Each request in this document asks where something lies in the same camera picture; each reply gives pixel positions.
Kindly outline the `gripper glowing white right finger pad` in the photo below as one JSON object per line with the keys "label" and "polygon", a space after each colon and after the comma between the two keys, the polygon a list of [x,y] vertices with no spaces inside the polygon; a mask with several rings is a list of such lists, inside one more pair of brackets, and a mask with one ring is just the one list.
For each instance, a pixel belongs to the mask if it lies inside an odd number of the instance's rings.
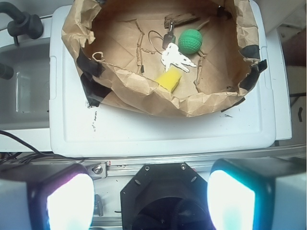
{"label": "gripper glowing white right finger pad", "polygon": [[217,230],[305,230],[305,158],[218,159],[207,186]]}

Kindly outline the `gripper glowing white left finger pad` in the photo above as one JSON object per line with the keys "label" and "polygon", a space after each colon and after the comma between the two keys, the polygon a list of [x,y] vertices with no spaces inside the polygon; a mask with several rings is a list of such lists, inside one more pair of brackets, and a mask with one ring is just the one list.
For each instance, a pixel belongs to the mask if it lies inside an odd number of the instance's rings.
{"label": "gripper glowing white left finger pad", "polygon": [[2,230],[87,230],[94,213],[94,183],[80,164],[3,164]]}

